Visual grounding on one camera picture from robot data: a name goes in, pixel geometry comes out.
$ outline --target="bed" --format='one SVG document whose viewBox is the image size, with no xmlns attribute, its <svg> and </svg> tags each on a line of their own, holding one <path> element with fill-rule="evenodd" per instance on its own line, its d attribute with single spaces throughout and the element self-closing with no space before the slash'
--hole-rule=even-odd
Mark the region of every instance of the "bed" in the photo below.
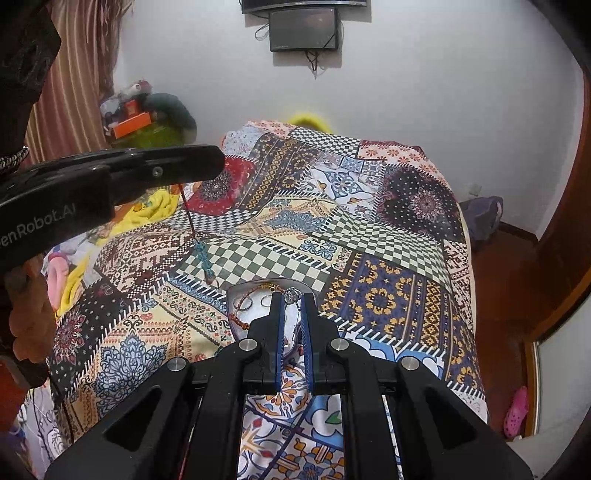
<svg viewBox="0 0 591 480">
<path fill-rule="evenodd" d="M 310 287 L 320 314 L 371 355 L 416 357 L 487 421 L 467 229 L 422 149 L 249 122 L 222 150 L 224 173 L 183 186 L 186 205 L 171 197 L 158 222 L 111 225 L 86 253 L 48 360 L 52 395 L 38 395 L 45 422 L 28 422 L 37 463 L 63 449 L 56 432 L 75 441 L 167 359 L 235 341 L 228 288 L 273 277 Z M 344 478 L 340 398 L 312 397 L 303 361 L 296 349 L 285 362 L 278 395 L 248 398 L 238 478 Z"/>
</svg>

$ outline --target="wooden floor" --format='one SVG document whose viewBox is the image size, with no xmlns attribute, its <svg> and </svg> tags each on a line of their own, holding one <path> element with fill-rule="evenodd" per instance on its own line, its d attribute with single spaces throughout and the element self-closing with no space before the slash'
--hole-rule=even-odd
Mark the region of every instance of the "wooden floor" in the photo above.
<svg viewBox="0 0 591 480">
<path fill-rule="evenodd" d="M 532 274 L 533 258 L 534 244 L 503 231 L 496 232 L 472 256 L 476 281 L 476 348 L 490 425 L 498 433 L 502 433 L 513 394 L 527 384 L 521 339 L 528 319 L 534 310 L 537 317 L 538 309 L 545 309 L 536 275 Z"/>
</svg>

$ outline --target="silver screw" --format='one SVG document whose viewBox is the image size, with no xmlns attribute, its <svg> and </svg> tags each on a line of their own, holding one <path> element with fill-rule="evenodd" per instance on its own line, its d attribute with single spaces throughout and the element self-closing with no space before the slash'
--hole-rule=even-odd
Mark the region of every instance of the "silver screw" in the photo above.
<svg viewBox="0 0 591 480">
<path fill-rule="evenodd" d="M 420 365 L 419 361 L 413 356 L 405 356 L 400 363 L 406 370 L 416 370 Z"/>
<path fill-rule="evenodd" d="M 254 350 L 257 345 L 258 344 L 256 340 L 252 338 L 245 338 L 244 340 L 240 340 L 240 343 L 238 344 L 240 350 L 244 350 L 245 352 L 250 352 L 251 350 Z"/>
<path fill-rule="evenodd" d="M 349 342 L 344 338 L 335 338 L 330 341 L 330 346 L 340 352 L 349 348 Z"/>
<path fill-rule="evenodd" d="M 180 356 L 176 356 L 174 358 L 171 358 L 166 364 L 166 366 L 171 372 L 180 372 L 183 368 L 187 366 L 187 361 Z"/>
</svg>

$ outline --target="curtain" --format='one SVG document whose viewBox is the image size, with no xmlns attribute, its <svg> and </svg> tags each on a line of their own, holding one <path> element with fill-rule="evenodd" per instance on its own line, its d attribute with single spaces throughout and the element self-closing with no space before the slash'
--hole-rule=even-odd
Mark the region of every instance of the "curtain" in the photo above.
<svg viewBox="0 0 591 480">
<path fill-rule="evenodd" d="M 26 164 L 109 148 L 99 105 L 113 94 L 119 29 L 129 6 L 129 0 L 50 2 L 61 49 L 31 112 Z"/>
</svg>

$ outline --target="orange box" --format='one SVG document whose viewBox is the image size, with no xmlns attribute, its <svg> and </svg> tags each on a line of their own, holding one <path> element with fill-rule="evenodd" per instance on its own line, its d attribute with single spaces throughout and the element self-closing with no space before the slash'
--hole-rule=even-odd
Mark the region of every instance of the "orange box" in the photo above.
<svg viewBox="0 0 591 480">
<path fill-rule="evenodd" d="M 113 127 L 113 134 L 115 135 L 115 138 L 121 138 L 151 123 L 152 119 L 150 118 L 150 114 L 148 112 L 144 112 L 128 118 L 127 120 L 120 122 L 118 125 L 115 125 Z"/>
</svg>

